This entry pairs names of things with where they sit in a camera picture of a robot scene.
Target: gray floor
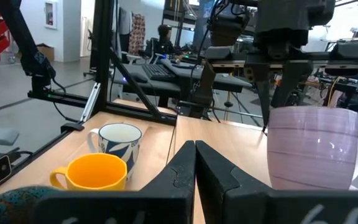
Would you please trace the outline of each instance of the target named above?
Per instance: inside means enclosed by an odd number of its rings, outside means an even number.
[[[57,81],[63,86],[72,85],[82,82],[90,77],[83,77],[82,73],[86,72],[89,65],[89,59],[83,58],[80,62],[73,63],[53,63],[57,71]],[[68,93],[88,96],[93,81],[77,84],[67,88]],[[30,77],[25,76],[20,65],[1,65],[0,66],[0,107],[15,103],[27,98],[27,92],[31,87]],[[113,94],[116,96],[116,86],[113,85]],[[223,103],[227,100],[227,92],[217,91],[216,106],[223,108]],[[251,91],[244,90],[238,94],[239,99],[247,108],[248,113],[260,114],[259,106],[250,103],[257,98],[257,95]],[[158,100],[154,96],[149,97],[151,102]],[[124,99],[135,100],[135,95],[124,94]],[[238,104],[231,96],[234,103],[232,110],[239,111]],[[66,105],[58,105],[63,114],[68,117],[78,119],[82,110]],[[222,119],[223,112],[217,111],[217,116]],[[238,114],[230,114],[229,120],[243,122],[245,124],[255,125],[255,121],[247,116],[242,118]],[[256,118],[256,122],[262,124],[262,120]],[[20,131],[21,135],[16,142],[16,146],[22,150],[35,151],[49,140],[57,136],[60,132],[59,127],[64,124],[64,119],[56,112],[52,103],[41,100],[29,100],[18,105],[10,106],[0,110],[0,127],[12,127]],[[12,147],[0,146],[0,152],[7,152]],[[353,182],[358,187],[358,178]]]

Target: orange mug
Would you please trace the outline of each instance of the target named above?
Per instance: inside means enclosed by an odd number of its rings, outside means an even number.
[[[65,176],[67,188],[59,182],[57,175]],[[127,164],[117,156],[92,153],[81,156],[67,167],[59,167],[50,174],[54,187],[67,190],[124,190]]]

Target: box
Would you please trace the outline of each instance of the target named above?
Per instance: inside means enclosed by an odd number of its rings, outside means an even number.
[[[55,60],[55,49],[53,47],[46,44],[38,44],[37,48],[50,62]]]

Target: mug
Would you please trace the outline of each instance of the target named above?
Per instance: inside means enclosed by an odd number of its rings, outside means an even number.
[[[92,135],[99,136],[98,148],[92,142]],[[106,124],[101,128],[92,129],[88,134],[88,146],[91,152],[103,152],[120,157],[127,163],[130,178],[139,155],[139,141],[142,131],[130,124]]]
[[[124,190],[127,164],[120,158],[106,153],[81,156],[67,167],[55,169],[49,177],[54,187],[65,189],[57,175],[65,176],[68,190]]]
[[[273,109],[267,135],[272,187],[349,190],[358,172],[357,145],[356,112],[313,106]]]

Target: white mug with blue pattern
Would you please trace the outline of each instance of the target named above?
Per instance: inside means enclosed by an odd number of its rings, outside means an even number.
[[[97,149],[92,141],[93,134],[99,136]],[[106,124],[89,132],[88,145],[91,152],[104,152],[120,157],[127,163],[127,178],[130,178],[139,154],[141,137],[142,131],[133,125],[122,123]]]

